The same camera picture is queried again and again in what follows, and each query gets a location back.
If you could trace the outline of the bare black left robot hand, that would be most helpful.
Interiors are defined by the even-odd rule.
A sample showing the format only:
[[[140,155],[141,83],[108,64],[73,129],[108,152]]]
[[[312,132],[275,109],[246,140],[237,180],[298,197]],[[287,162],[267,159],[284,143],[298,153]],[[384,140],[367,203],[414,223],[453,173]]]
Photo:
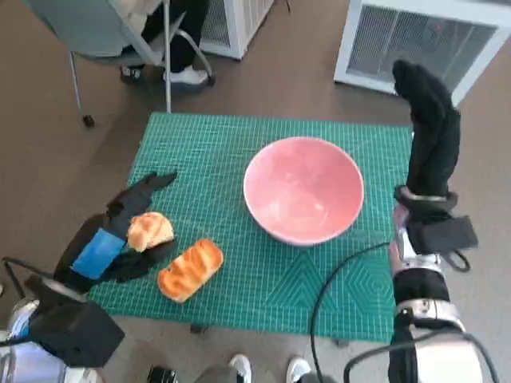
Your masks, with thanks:
[[[175,239],[163,239],[143,251],[126,250],[133,218],[148,211],[152,195],[171,184],[176,172],[151,172],[121,191],[106,211],[90,216],[70,241],[53,273],[53,279],[81,294],[105,281],[118,283],[141,278],[176,248]]]

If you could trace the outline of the right hand in black glove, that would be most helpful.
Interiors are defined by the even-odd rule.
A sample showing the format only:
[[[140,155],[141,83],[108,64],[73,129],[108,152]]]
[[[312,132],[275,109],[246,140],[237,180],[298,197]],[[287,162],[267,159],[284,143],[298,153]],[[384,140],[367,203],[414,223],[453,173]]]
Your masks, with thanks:
[[[446,198],[460,152],[461,114],[451,92],[422,65],[397,60],[392,74],[414,133],[406,186],[414,195]]]

